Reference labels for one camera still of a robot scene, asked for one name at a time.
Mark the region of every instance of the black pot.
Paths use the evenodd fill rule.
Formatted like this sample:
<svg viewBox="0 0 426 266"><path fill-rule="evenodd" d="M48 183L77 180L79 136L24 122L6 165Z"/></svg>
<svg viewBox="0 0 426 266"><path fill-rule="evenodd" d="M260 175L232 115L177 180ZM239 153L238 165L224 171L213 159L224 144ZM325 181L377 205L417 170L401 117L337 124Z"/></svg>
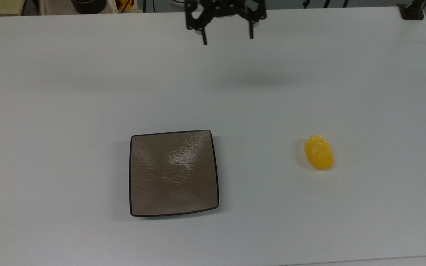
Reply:
<svg viewBox="0 0 426 266"><path fill-rule="evenodd" d="M98 14L106 7L106 0L71 0L71 3L80 14Z"/></svg>

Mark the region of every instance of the black cord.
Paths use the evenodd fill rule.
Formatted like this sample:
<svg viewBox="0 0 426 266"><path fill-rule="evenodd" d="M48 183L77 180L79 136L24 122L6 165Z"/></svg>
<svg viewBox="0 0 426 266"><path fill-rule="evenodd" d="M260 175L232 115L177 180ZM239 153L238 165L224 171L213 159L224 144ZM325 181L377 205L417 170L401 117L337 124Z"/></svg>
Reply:
<svg viewBox="0 0 426 266"><path fill-rule="evenodd" d="M308 7L308 5L310 5L310 0L305 0L305 1L303 1L303 9L305 9L305 8L307 8Z"/></svg>
<svg viewBox="0 0 426 266"><path fill-rule="evenodd" d="M126 4L125 4L125 7L123 7L123 10L121 11L121 13L123 14L124 13L124 10L126 10L126 7L127 7L127 5L129 4L129 2L130 2L131 0L127 0L127 2L126 2Z"/></svg>

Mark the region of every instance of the yellow item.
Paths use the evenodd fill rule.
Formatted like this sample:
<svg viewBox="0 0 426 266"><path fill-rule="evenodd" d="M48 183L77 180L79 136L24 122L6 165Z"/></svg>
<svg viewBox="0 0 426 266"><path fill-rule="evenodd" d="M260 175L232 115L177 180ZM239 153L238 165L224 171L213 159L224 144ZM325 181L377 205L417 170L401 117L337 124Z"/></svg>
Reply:
<svg viewBox="0 0 426 266"><path fill-rule="evenodd" d="M308 138L303 148L307 159L315 168L325 170L333 165L333 153L330 144L321 135Z"/></svg>
<svg viewBox="0 0 426 266"><path fill-rule="evenodd" d="M129 1L129 4L127 5L126 9L127 10L130 9L132 7L132 3L133 3L132 0L119 0L118 10L122 10L128 1Z"/></svg>

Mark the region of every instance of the black robotic arm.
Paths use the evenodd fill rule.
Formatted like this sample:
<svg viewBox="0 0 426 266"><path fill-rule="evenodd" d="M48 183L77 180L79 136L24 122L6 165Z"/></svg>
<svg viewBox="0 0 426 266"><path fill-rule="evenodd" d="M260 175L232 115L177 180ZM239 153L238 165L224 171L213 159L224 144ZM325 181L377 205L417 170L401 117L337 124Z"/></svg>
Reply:
<svg viewBox="0 0 426 266"><path fill-rule="evenodd" d="M252 0L257 3L257 8L252 10L246 6L246 0L200 0L203 11L198 18L192 16L198 7L197 0L185 0L185 21L187 29L194 29L202 35L203 44L206 42L205 27L214 17L228 17L235 14L249 22L249 35L254 37L253 28L258 25L259 20L267 17L265 0Z"/></svg>

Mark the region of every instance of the brown plate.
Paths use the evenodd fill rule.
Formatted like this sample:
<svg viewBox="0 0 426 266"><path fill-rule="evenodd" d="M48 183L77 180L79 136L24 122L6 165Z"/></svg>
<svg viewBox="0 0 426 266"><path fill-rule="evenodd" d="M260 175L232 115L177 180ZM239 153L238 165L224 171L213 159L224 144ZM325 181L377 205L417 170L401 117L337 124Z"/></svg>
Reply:
<svg viewBox="0 0 426 266"><path fill-rule="evenodd" d="M165 216L218 207L218 173L209 130L131 138L132 216Z"/></svg>

